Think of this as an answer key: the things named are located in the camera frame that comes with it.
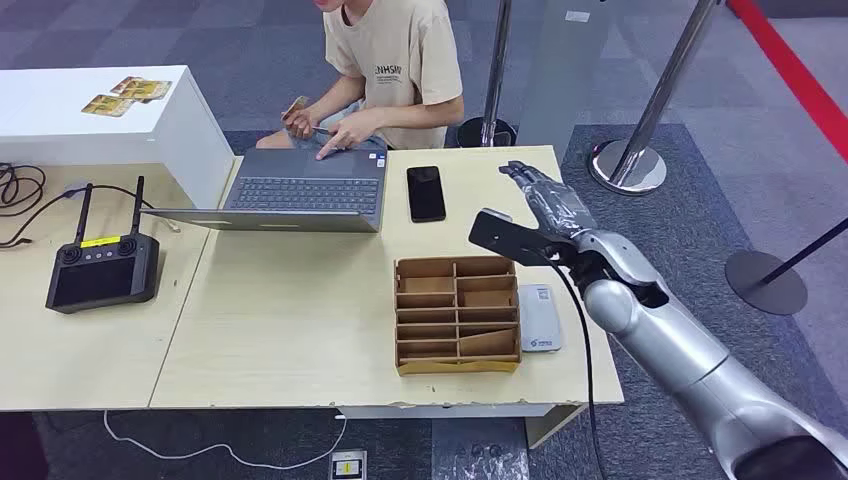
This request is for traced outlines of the person's left hand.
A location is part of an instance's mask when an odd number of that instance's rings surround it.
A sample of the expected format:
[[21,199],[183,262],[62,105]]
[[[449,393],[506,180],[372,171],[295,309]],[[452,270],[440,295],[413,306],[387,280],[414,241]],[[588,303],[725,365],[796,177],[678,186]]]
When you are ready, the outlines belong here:
[[367,140],[382,126],[382,108],[369,108],[355,112],[330,129],[330,139],[316,154],[316,160],[323,160],[332,151],[354,147]]

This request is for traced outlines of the person's right hand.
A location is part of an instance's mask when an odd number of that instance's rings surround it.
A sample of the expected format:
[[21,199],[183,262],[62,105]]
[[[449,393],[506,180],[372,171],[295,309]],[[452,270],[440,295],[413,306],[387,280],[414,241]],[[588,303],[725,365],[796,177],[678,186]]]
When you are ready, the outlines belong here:
[[282,118],[283,125],[292,138],[309,139],[314,135],[316,125],[310,108],[293,110]]

